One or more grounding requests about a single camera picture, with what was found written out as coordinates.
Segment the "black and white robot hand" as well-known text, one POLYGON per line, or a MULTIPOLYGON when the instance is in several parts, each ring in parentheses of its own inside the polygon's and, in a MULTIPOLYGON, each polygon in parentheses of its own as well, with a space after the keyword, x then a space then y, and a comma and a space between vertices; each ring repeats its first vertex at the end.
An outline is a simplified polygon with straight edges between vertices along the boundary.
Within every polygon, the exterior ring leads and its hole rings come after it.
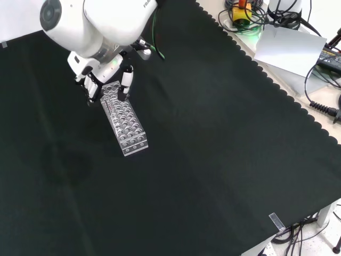
POLYGON ((108 63, 101 63, 94 58, 83 58, 76 52, 69 54, 68 64, 76 75, 76 83, 83 88, 88 103, 102 98, 102 87, 120 70, 123 59, 119 53, 108 63))

